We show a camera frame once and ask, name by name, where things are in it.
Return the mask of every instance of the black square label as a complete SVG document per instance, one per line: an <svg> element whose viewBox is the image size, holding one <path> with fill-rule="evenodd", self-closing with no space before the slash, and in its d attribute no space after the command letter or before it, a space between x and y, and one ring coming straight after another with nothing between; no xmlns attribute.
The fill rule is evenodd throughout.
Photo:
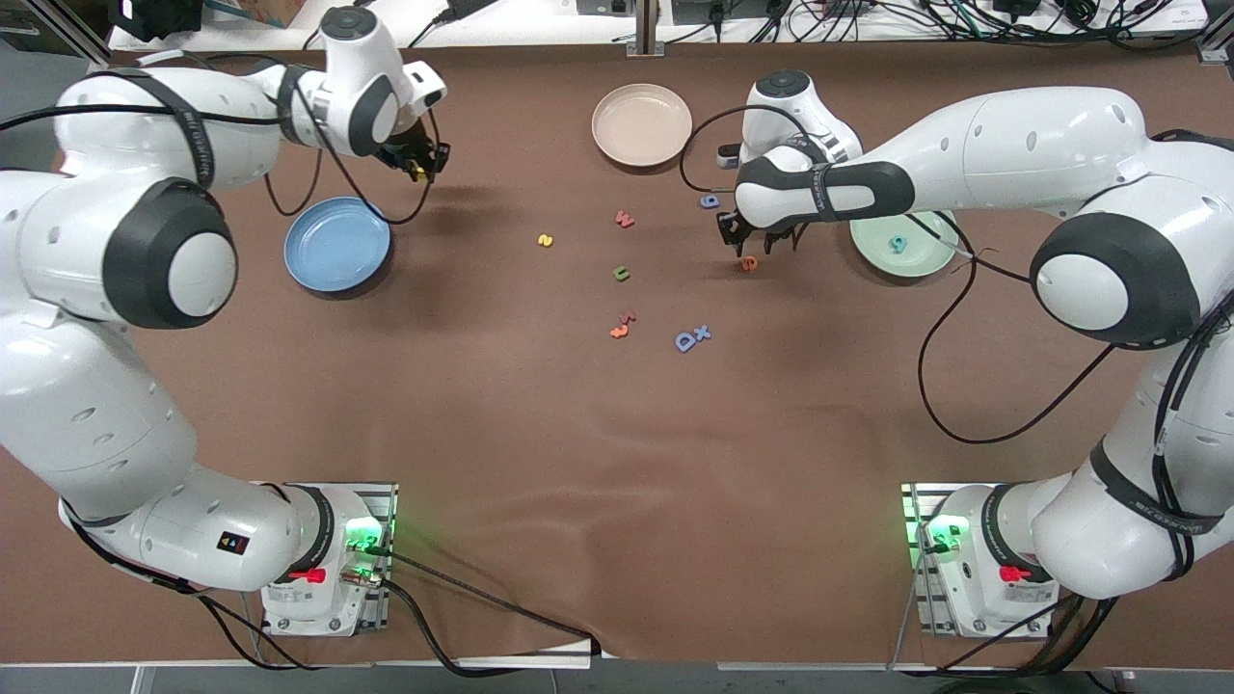
<svg viewBox="0 0 1234 694"><path fill-rule="evenodd" d="M218 537L218 548L232 554L243 554L248 548L248 537L233 532L223 532Z"/></svg>

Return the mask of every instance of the small toy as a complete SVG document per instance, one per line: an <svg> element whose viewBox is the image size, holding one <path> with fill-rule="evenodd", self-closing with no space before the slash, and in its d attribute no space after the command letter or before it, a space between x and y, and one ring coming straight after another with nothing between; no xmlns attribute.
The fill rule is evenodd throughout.
<svg viewBox="0 0 1234 694"><path fill-rule="evenodd" d="M707 326L702 326L695 330L694 335L689 332L677 333L677 337L674 340L674 342L677 346L677 351L685 354L695 345L702 342L703 340L711 340L711 332L707 330Z"/></svg>

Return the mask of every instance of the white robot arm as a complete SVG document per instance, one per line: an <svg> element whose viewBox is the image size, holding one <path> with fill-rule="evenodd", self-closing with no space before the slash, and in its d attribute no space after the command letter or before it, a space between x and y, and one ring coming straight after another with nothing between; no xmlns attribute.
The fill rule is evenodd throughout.
<svg viewBox="0 0 1234 694"><path fill-rule="evenodd" d="M368 10L329 10L321 33L325 72L90 75L58 104L175 115L57 116L58 173L0 172L0 443L59 494L65 524L125 559L267 598L326 569L316 601L284 600L304 624L339 614L339 575L371 568L350 550L380 526L347 489L255 485L197 464L193 427L127 332L194 327L227 304L237 258L211 189L260 178L281 140L373 154L445 96Z"/></svg>
<svg viewBox="0 0 1234 694"><path fill-rule="evenodd" d="M817 114L838 131L808 77L786 73L755 91L769 80L791 83L776 105L798 117ZM1193 388L1164 427L1156 421L1164 393L1177 393L1167 390L1170 374L1193 349L1192 336L1229 311L1229 143L1153 141L1130 98L1097 88L969 99L850 159L806 146L780 115L758 119L779 120L779 146L756 140L749 148L765 153L740 167L737 211L718 217L726 242L812 221L1038 209L1062 220L1030 267L1045 310L1096 340L1156 349L1122 417L1079 469L964 488L944 504L929 536L960 633L985 637L1011 626L1053 600L1059 584L1102 599L1169 578L1178 568L1171 536L1190 537L1193 558L1232 540L1234 526L1223 520L1234 506L1228 332L1204 333ZM1164 464L1182 510L1166 508L1155 464Z"/></svg>

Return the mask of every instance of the brown tabletop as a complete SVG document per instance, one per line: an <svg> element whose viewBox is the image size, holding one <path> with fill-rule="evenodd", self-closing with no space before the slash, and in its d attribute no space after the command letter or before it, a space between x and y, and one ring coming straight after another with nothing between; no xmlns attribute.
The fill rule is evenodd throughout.
<svg viewBox="0 0 1234 694"><path fill-rule="evenodd" d="M918 398L919 342L964 283L877 277L845 226L816 225L758 270L737 269L710 211L675 170L631 175L590 136L595 104L627 83L676 90L695 122L745 100L782 67L810 72L868 148L928 112L1033 85L1122 89L1151 131L1234 136L1230 78L1190 51L950 44L680 47L627 61L597 48L436 51L449 168L397 230L371 295L325 301L283 265L288 220L260 184L218 199L241 252L231 305L204 327L142 331L149 366L194 422L199 459L246 479L397 480L397 546L592 631L624 658L884 663L911 580L903 482L1021 480L1075 468L1130 395L1118 353L1058 412L998 446L938 432ZM724 184L700 137L690 169ZM313 152L285 146L285 201ZM349 162L390 215L418 189ZM333 167L317 198L349 194ZM637 220L621 230L618 209ZM1023 212L961 212L974 243L1023 270L1053 227ZM537 246L540 233L555 242ZM611 270L629 268L617 283ZM631 335L608 331L638 314ZM706 324L686 354L674 337ZM971 436L1013 429L1101 345L1053 322L1022 285L983 273L937 337L927 379L940 416ZM115 572L56 520L48 488L0 464L0 658L5 662L233 658L189 600ZM1086 666L1234 667L1234 553L1125 598ZM455 656L568 641L402 573ZM427 657L405 611L352 640L288 640L313 662ZM247 637L242 642L248 643ZM970 643L909 631L902 661ZM1014 663L1022 646L991 650Z"/></svg>

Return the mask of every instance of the light green plate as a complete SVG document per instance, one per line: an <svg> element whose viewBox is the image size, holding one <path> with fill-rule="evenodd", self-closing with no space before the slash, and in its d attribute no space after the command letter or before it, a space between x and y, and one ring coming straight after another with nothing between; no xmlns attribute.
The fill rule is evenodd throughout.
<svg viewBox="0 0 1234 694"><path fill-rule="evenodd" d="M951 221L955 215L943 212ZM955 230L934 212L917 212L917 219L949 243L959 243ZM853 243L870 264L897 277L926 277L946 267L955 256L949 246L926 233L908 217L879 217L849 222Z"/></svg>

